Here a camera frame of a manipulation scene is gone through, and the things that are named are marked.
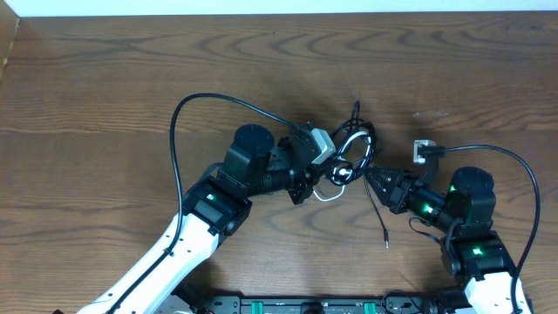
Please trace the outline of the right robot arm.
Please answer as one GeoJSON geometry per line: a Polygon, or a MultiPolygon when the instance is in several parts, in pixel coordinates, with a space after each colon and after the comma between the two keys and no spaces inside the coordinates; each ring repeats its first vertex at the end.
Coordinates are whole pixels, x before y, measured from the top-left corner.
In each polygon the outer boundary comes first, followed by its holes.
{"type": "Polygon", "coordinates": [[[423,313],[530,313],[533,305],[514,279],[518,266],[492,229],[496,196],[492,175],[461,167],[446,192],[433,188],[435,166],[423,174],[389,167],[369,167],[364,178],[393,214],[406,212],[443,236],[441,260],[456,284],[425,299],[423,313]]]}

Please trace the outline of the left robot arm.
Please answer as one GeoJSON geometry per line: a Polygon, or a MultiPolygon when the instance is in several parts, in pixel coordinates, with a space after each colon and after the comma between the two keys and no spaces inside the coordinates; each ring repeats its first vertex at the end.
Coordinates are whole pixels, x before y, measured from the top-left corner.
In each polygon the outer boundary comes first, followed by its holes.
{"type": "Polygon", "coordinates": [[[286,190],[308,198],[317,170],[336,151],[326,131],[293,126],[275,141],[263,126],[240,126],[225,160],[209,167],[180,198],[163,236],[84,313],[153,313],[179,283],[248,218],[251,197],[286,190]]]}

